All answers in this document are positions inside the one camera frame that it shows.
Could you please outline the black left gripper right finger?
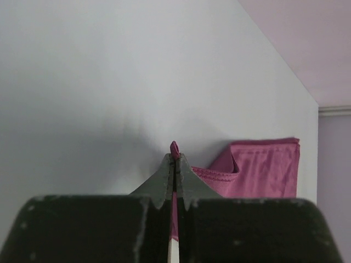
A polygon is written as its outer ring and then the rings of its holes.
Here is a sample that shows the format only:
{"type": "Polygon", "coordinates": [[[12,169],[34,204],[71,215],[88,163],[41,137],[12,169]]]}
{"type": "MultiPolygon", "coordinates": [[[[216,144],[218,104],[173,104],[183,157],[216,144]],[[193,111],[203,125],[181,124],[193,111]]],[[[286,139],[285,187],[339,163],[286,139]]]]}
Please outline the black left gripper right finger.
{"type": "Polygon", "coordinates": [[[342,262],[322,212],[301,198],[223,198],[174,162],[180,262],[342,262]]]}

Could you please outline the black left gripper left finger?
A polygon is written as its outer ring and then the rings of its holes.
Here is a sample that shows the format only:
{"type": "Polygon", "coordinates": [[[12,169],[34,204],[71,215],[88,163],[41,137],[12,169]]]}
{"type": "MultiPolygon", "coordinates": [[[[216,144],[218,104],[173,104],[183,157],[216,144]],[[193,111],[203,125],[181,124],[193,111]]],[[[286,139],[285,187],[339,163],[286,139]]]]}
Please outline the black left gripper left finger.
{"type": "Polygon", "coordinates": [[[129,195],[46,195],[19,210],[1,262],[167,262],[174,160],[129,195]]]}

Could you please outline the purple cloth napkin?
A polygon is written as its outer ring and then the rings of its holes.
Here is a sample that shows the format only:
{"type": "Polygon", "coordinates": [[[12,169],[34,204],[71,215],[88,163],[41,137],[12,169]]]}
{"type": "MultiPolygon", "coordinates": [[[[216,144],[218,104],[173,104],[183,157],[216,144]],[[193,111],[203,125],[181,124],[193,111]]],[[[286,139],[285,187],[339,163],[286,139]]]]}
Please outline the purple cloth napkin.
{"type": "Polygon", "coordinates": [[[299,158],[297,138],[241,140],[192,171],[225,198],[295,198],[299,158]]]}

